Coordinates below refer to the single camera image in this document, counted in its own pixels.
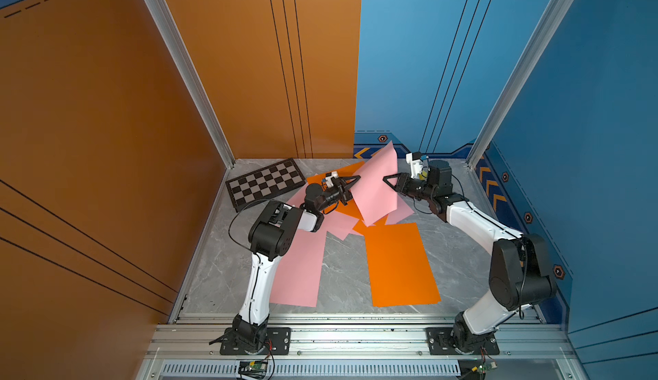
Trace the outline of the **large orange paper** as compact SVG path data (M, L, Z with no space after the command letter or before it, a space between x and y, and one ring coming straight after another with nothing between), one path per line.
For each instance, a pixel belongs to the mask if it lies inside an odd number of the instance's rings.
M375 307L433 305L441 301L416 224L367 227L364 238Z

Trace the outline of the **large curved pink paper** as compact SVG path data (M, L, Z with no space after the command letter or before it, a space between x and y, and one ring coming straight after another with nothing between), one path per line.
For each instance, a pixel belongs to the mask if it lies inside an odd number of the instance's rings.
M327 231L298 230L291 248L282 256L272 285L270 302L316 307Z

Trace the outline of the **pink paper underneath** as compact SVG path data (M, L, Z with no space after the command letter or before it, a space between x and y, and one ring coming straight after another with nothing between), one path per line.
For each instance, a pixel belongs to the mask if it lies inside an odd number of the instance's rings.
M376 223L384 225L397 224L411 216L413 213L414 210L412 210L402 198L398 197L397 209L382 217L382 219L378 220ZM327 233L333 234L342 241L348 234L361 235L360 230L365 228L366 226L360 218L350 216L349 214L345 214L337 209L324 216L324 220L317 232L308 232L305 230L297 231L293 242L310 245L311 243L323 241L327 237Z

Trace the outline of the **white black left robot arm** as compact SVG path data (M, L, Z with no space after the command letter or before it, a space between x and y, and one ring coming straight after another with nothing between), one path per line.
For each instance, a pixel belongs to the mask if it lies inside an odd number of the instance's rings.
M323 184L306 187L303 203L296 207L276 199L267 201L248 233L251 269L245 299L231 328L216 341L238 347L247 354L259 354L269 348L267 323L270 297L279 263L292 246L296 232L316 233L332 206L353 200L351 188L359 175L339 176L332 172Z

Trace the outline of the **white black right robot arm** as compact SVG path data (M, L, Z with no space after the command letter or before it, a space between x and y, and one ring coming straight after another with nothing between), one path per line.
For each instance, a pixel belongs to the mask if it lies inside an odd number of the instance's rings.
M428 202L432 214L462 230L490 255L488 291L456 316L450 334L444 337L447 347L457 353L473 354L493 343L498 327L509 318L522 317L525 309L553 299L558 286L546 241L486 215L453 191L455 179L448 162L434 160L423 180L398 173L383 181L399 194Z

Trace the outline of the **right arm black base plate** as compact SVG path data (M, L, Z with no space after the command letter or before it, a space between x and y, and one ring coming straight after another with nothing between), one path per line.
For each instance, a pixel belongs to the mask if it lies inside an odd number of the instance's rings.
M486 355L500 354L495 334L474 335L469 330L447 327L430 327L426 329L428 349L432 355Z

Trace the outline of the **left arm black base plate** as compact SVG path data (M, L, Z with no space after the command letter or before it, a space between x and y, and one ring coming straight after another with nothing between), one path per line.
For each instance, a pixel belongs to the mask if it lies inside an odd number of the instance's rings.
M238 339L233 329L226 329L221 337L221 355L287 355L290 352L291 329L288 327L267 328L265 342L261 346L250 346Z

